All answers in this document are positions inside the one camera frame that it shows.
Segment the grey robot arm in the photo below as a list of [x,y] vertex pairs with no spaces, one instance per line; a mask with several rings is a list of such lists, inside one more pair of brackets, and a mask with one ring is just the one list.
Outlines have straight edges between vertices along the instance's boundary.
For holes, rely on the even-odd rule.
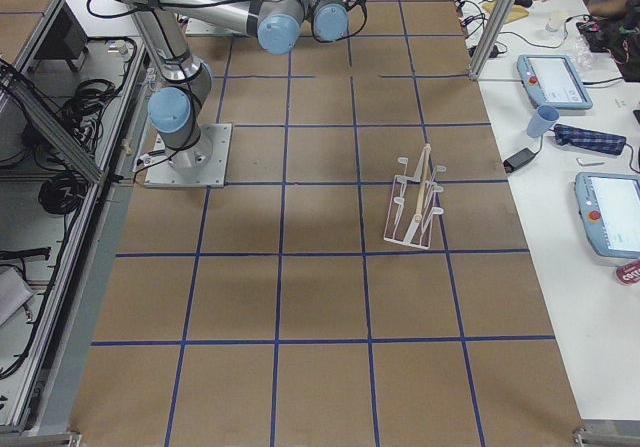
[[176,171],[197,172],[213,154],[213,142],[197,117],[212,87],[210,68],[195,57],[177,21],[184,15],[253,37],[274,55],[288,53],[303,23],[317,41],[345,38],[356,0],[113,0],[128,8],[165,87],[148,103],[148,117]]

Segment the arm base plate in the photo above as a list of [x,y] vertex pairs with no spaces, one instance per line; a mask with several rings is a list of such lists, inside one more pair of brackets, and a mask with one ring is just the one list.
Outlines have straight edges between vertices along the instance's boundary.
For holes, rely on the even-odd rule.
[[202,188],[224,186],[232,137],[231,123],[200,125],[201,137],[192,148],[175,154],[166,150],[160,134],[154,149],[162,153],[147,162],[147,188]]
[[187,22],[186,35],[191,37],[247,37],[244,24],[229,21],[199,20],[191,17]]

